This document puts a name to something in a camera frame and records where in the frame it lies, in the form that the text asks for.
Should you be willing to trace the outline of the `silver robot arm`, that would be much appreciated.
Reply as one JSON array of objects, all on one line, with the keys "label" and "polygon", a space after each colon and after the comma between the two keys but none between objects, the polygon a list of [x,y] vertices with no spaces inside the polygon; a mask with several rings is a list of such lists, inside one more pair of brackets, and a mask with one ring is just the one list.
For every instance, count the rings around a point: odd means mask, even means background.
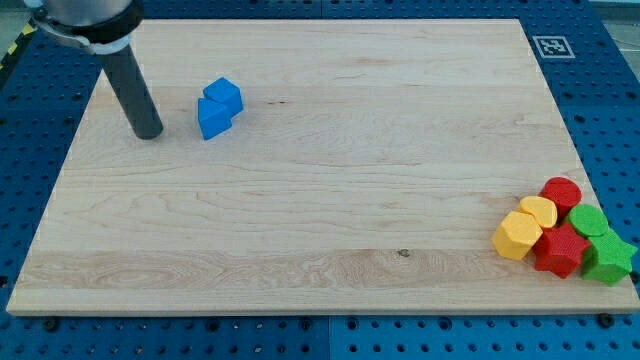
[{"label": "silver robot arm", "polygon": [[130,44],[144,18],[142,0],[23,0],[36,26],[55,42],[92,55]]}]

